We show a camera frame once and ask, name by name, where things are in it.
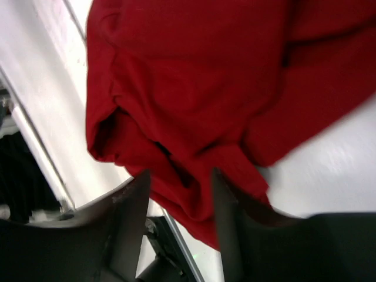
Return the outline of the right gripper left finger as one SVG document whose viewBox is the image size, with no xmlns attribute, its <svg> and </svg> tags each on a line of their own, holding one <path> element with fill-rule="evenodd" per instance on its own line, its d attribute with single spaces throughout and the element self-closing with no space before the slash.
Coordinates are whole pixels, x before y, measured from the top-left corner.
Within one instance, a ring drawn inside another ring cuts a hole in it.
<svg viewBox="0 0 376 282">
<path fill-rule="evenodd" d="M 56 220 L 1 221 L 2 281 L 135 281 L 150 172 Z"/>
</svg>

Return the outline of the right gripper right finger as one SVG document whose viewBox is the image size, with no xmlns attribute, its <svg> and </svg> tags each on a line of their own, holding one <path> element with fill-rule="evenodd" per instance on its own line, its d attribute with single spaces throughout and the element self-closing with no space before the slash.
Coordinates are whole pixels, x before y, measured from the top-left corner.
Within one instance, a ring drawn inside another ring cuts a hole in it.
<svg viewBox="0 0 376 282">
<path fill-rule="evenodd" d="M 219 169 L 211 186 L 226 281 L 375 280 L 375 213 L 286 216 Z"/>
</svg>

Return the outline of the red t shirt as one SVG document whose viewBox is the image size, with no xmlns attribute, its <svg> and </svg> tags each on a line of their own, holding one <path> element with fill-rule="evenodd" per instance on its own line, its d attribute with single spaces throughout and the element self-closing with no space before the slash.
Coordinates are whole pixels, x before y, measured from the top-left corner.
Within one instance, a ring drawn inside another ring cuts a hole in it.
<svg viewBox="0 0 376 282">
<path fill-rule="evenodd" d="M 93 1 L 86 140 L 217 249 L 211 173 L 257 171 L 375 92 L 374 1 Z"/>
</svg>

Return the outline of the aluminium table frame rail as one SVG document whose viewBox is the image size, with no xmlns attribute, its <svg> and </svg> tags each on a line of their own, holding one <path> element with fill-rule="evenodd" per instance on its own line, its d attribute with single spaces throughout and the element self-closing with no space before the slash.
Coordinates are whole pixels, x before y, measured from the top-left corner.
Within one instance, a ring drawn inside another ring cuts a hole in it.
<svg viewBox="0 0 376 282">
<path fill-rule="evenodd" d="M 11 95 L 12 118 L 61 206 L 46 221 L 135 178 L 87 152 L 80 32 L 65 1 L 1 2 L 1 81 Z M 135 281 L 202 279 L 176 223 L 149 199 Z"/>
</svg>

